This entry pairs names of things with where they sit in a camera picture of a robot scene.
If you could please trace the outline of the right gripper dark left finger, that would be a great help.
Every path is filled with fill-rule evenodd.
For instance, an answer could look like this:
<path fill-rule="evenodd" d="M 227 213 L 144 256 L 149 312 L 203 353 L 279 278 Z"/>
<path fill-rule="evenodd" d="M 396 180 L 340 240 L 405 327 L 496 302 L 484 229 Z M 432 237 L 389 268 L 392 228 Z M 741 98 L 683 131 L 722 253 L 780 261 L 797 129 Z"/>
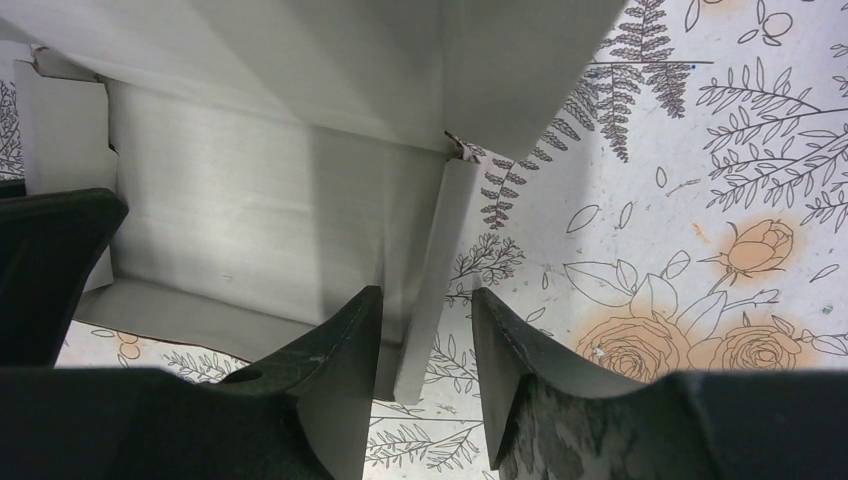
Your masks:
<path fill-rule="evenodd" d="M 158 369 L 1 373 L 5 479 L 359 479 L 383 293 L 216 383 Z"/>

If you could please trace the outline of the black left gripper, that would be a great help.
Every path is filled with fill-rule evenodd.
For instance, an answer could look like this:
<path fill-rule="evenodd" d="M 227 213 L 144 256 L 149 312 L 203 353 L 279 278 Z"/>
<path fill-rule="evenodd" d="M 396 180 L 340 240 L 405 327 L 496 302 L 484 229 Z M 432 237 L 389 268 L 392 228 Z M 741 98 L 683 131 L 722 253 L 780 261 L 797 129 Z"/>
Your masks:
<path fill-rule="evenodd" d="M 55 364 L 84 286 L 128 214 L 106 188 L 30 195 L 1 183 L 1 364 Z"/>

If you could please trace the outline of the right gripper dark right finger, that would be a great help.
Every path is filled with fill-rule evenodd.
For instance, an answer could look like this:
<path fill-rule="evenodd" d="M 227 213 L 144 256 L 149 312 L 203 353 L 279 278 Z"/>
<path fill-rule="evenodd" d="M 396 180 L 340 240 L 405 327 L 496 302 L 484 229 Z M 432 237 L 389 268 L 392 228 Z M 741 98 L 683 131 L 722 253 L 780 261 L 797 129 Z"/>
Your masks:
<path fill-rule="evenodd" d="M 847 375 L 606 370 L 472 295 L 490 467 L 503 479 L 843 479 Z"/>

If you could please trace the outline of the white cardboard paper box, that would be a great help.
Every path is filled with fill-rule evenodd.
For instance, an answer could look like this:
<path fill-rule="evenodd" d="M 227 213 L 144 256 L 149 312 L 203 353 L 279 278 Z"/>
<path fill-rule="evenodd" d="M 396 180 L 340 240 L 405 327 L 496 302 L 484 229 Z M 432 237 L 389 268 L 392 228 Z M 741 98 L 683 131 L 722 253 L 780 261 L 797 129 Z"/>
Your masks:
<path fill-rule="evenodd" d="M 128 213 L 73 318 L 256 360 L 384 295 L 375 394 L 423 387 L 477 172 L 527 155 L 619 1 L 5 1 L 31 192 Z"/>

